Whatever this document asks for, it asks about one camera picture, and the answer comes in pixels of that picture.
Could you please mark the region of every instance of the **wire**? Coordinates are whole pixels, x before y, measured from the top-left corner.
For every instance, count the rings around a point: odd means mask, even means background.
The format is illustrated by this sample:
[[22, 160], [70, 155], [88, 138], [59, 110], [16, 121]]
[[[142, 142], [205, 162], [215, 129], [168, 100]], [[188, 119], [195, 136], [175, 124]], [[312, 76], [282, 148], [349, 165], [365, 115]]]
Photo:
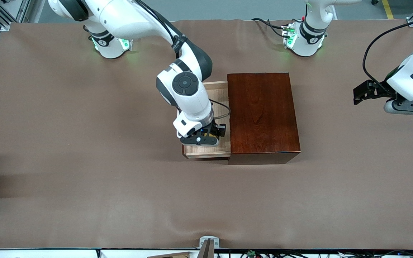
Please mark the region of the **wire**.
[[293, 255], [300, 256], [300, 257], [302, 257], [302, 258], [308, 258], [307, 256], [302, 255], [302, 254], [300, 254], [300, 253], [298, 253], [298, 252], [295, 252], [295, 251], [292, 251], [292, 250], [287, 250], [287, 252], [289, 252], [289, 253], [291, 253], [291, 254], [293, 254]]
[[403, 255], [408, 255], [408, 256], [412, 256], [413, 257], [413, 253], [409, 253], [406, 251], [401, 251], [401, 250], [394, 250], [382, 255], [373, 255], [371, 253], [365, 252], [364, 255], [361, 254], [357, 254], [357, 253], [351, 253], [351, 252], [346, 252], [345, 254], [349, 255], [349, 256], [345, 256], [345, 258], [382, 258], [386, 255], [390, 255], [392, 253], [399, 253], [399, 254], [403, 254]]
[[[165, 30], [170, 35], [170, 38], [172, 39], [172, 43], [174, 44], [176, 41], [175, 37], [173, 36], [170, 29], [168, 29], [167, 24], [162, 21], [159, 15], [157, 15], [157, 12], [155, 12], [151, 7], [146, 5], [146, 3], [144, 3], [142, 0], [135, 0], [135, 2], [138, 3], [138, 5], [141, 6], [141, 8], [143, 8], [145, 11], [147, 11], [152, 17], [154, 17], [154, 19], [156, 19], [162, 25], [162, 27], [165, 28]], [[176, 58], [179, 58], [179, 53], [175, 53], [175, 55], [176, 55]]]
[[412, 20], [412, 18], [413, 18], [413, 15], [412, 15], [412, 16], [410, 16], [409, 20]]
[[273, 27], [273, 28], [280, 28], [280, 29], [281, 29], [281, 26], [272, 25], [272, 24], [270, 23], [270, 20], [269, 20], [269, 19], [267, 19], [267, 21], [264, 21], [264, 20], [262, 20], [261, 18], [254, 18], [254, 19], [251, 19], [251, 21], [260, 21], [260, 22], [264, 23], [264, 24], [267, 25], [267, 26], [270, 26], [270, 27]]
[[282, 37], [282, 38], [285, 38], [285, 39], [289, 39], [289, 38], [290, 38], [290, 36], [282, 35], [282, 34], [278, 33], [277, 31], [275, 31], [275, 28], [281, 29], [281, 27], [272, 25], [272, 23], [270, 23], [270, 20], [269, 20], [269, 19], [267, 19], [267, 22], [264, 21], [264, 20], [262, 20], [261, 18], [254, 18], [254, 19], [251, 19], [251, 21], [256, 21], [256, 22], [259, 21], [259, 22], [262, 22], [262, 23], [264, 23], [265, 25], [269, 26], [269, 27], [272, 29], [272, 31], [274, 31], [274, 33], [277, 34], [278, 36], [280, 36], [280, 37]]
[[388, 94], [390, 94], [390, 95], [392, 95], [392, 93], [391, 93], [388, 89], [384, 88], [384, 87], [382, 86], [382, 84], [381, 84], [380, 82], [378, 82], [378, 81], [367, 71], [367, 69], [366, 69], [366, 58], [367, 58], [367, 54], [369, 53], [369, 50], [371, 49], [372, 45], [373, 45], [378, 39], [380, 39], [381, 37], [383, 37], [384, 35], [387, 35], [388, 33], [392, 32], [392, 31], [395, 31], [395, 30], [400, 29], [400, 28], [404, 28], [404, 27], [409, 26], [409, 25], [412, 25], [412, 24], [413, 24], [413, 21], [410, 22], [410, 23], [406, 23], [406, 24], [403, 24], [403, 25], [396, 26], [396, 27], [394, 27], [394, 28], [389, 29], [388, 31], [385, 31], [384, 33], [380, 34], [379, 36], [377, 36], [377, 37], [369, 44], [369, 46], [367, 46], [366, 52], [364, 52], [364, 57], [362, 58], [362, 70], [364, 71], [364, 73], [365, 73], [371, 80], [373, 80], [374, 83], [376, 83], [377, 85], [379, 85], [383, 90], [385, 90], [385, 91], [386, 91]]
[[215, 118], [213, 118], [213, 119], [223, 119], [223, 118], [231, 115], [231, 108], [229, 108], [228, 106], [226, 106], [226, 105], [223, 104], [223, 103], [214, 101], [214, 100], [212, 100], [212, 99], [209, 99], [209, 100], [210, 100], [211, 102], [216, 103], [216, 104], [218, 104], [218, 105], [221, 105], [221, 106], [225, 107], [227, 110], [229, 110], [229, 112], [228, 112], [227, 114], [221, 115], [221, 116], [217, 116], [217, 117], [215, 117]]

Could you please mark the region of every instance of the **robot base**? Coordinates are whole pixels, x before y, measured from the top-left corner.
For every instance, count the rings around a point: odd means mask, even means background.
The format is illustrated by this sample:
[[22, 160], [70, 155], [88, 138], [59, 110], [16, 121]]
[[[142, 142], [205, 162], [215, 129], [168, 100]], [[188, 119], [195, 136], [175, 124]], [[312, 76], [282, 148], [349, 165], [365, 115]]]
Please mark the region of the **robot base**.
[[288, 26], [282, 27], [282, 35], [289, 36], [289, 38], [283, 38], [283, 45], [285, 48], [291, 49], [294, 54], [301, 57], [309, 57], [316, 53], [323, 43], [324, 36], [316, 43], [309, 44], [305, 38], [303, 38], [298, 31], [303, 23], [295, 22], [290, 23]]
[[133, 40], [118, 38], [113, 38], [108, 46], [102, 46], [101, 44], [106, 44], [106, 42], [103, 41], [102, 43], [101, 40], [95, 42], [95, 40], [92, 39], [92, 42], [95, 45], [95, 49], [102, 55], [102, 57], [108, 59], [118, 58], [124, 54], [125, 51], [131, 51], [133, 44]]

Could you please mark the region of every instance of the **floor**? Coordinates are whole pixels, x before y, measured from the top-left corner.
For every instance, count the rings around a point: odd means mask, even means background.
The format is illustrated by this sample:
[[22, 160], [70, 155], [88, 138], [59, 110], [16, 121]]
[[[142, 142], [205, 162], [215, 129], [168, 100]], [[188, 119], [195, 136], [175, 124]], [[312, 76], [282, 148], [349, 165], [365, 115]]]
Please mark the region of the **floor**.
[[[300, 18], [305, 7], [302, 0], [146, 0], [146, 3], [159, 10], [170, 21], [251, 20], [256, 17], [270, 20], [291, 19]], [[413, 0], [381, 0], [377, 5], [363, 0], [355, 5], [336, 6], [336, 12], [339, 20], [405, 18], [413, 12]], [[33, 0], [28, 20], [35, 23], [74, 22], [57, 16], [46, 0]]]

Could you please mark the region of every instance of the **wooden box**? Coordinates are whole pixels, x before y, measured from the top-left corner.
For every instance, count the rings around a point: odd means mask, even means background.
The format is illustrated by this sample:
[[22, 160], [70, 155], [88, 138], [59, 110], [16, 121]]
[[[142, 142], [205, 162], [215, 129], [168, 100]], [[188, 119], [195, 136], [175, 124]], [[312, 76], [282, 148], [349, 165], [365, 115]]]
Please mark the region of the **wooden box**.
[[[288, 73], [234, 73], [204, 83], [209, 97], [231, 108], [217, 147], [183, 146], [187, 158], [228, 159], [229, 164], [285, 164], [300, 153]], [[227, 112], [213, 105], [216, 116]]]

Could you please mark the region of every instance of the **green led light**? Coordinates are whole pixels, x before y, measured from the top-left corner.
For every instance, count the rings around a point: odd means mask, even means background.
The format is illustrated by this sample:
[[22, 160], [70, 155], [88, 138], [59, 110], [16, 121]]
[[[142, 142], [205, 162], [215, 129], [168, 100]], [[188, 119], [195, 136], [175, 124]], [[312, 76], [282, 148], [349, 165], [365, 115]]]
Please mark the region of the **green led light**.
[[96, 43], [95, 43], [95, 40], [94, 40], [94, 39], [92, 39], [92, 42], [93, 42], [93, 45], [95, 46], [95, 49], [96, 49], [97, 51], [99, 51], [99, 50], [98, 50], [98, 46], [96, 45]]
[[130, 48], [130, 47], [129, 47], [129, 42], [128, 42], [128, 40], [126, 40], [126, 39], [120, 39], [120, 42], [121, 42], [121, 45], [122, 45], [122, 47], [123, 47], [124, 50], [127, 50], [127, 49]]

